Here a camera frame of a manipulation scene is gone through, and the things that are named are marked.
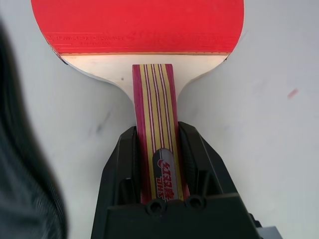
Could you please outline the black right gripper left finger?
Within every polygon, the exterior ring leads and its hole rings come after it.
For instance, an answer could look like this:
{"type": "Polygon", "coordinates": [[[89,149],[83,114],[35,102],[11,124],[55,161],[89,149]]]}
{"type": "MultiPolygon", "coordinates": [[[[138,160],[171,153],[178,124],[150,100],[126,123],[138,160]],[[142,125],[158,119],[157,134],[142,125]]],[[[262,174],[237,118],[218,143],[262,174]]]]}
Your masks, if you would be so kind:
{"type": "Polygon", "coordinates": [[[141,159],[137,128],[122,133],[108,159],[99,188],[97,207],[141,202],[141,159]]]}

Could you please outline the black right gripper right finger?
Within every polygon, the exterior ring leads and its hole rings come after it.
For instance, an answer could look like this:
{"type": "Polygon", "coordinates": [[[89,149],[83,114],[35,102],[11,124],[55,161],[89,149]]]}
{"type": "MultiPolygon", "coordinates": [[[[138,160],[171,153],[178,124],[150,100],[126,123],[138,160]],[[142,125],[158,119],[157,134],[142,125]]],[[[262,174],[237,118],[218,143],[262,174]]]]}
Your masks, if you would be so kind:
{"type": "Polygon", "coordinates": [[[183,170],[190,194],[208,197],[237,193],[222,158],[198,130],[181,121],[178,126],[183,170]]]}

